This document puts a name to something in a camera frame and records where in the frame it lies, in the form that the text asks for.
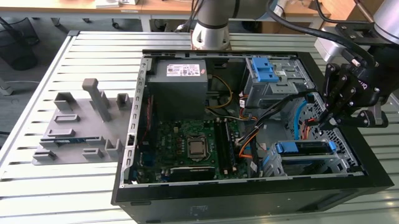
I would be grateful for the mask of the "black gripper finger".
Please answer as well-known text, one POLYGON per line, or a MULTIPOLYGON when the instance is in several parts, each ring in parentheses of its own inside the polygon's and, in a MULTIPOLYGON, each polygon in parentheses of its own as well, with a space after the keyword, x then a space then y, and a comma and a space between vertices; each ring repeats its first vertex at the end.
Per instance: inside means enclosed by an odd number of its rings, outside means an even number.
POLYGON ((321 130, 333 130, 341 123, 351 98, 357 93, 357 87, 351 82, 350 73, 338 64, 329 63, 322 92, 326 109, 318 118, 321 130))
POLYGON ((382 110, 382 102, 367 108, 345 107, 334 116, 339 126, 353 126, 362 128, 386 128, 389 118, 382 110))

